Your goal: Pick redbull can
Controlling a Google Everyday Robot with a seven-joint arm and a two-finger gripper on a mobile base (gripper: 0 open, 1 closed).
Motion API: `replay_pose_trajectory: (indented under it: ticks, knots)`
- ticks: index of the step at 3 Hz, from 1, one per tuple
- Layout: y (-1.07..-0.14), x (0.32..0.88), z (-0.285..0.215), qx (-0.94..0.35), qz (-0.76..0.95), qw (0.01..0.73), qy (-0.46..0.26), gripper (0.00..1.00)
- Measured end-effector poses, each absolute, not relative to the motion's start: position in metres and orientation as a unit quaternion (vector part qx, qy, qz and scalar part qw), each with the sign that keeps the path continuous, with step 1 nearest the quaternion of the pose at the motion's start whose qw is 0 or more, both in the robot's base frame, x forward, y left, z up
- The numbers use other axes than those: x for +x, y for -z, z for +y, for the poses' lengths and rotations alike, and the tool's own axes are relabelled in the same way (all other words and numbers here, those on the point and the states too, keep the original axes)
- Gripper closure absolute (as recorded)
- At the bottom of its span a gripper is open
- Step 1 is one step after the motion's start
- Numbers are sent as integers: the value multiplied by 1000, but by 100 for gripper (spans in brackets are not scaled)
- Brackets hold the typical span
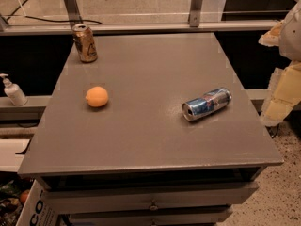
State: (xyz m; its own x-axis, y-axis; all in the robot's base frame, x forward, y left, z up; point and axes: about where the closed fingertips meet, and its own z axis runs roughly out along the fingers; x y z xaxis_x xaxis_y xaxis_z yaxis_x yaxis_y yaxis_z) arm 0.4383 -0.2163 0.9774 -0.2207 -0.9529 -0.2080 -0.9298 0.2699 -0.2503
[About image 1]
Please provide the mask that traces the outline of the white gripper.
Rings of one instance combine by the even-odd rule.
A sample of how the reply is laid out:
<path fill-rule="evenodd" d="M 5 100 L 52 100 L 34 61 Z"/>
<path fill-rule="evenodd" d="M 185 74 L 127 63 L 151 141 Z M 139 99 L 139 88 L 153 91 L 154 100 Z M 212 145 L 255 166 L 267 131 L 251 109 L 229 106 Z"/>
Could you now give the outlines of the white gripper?
<path fill-rule="evenodd" d="M 261 123 L 274 127 L 283 122 L 293 108 L 301 102 L 301 0 L 269 31 L 261 35 L 258 43 L 279 47 L 283 57 L 292 62 L 285 69 L 275 68 L 268 93 L 261 107 Z"/>

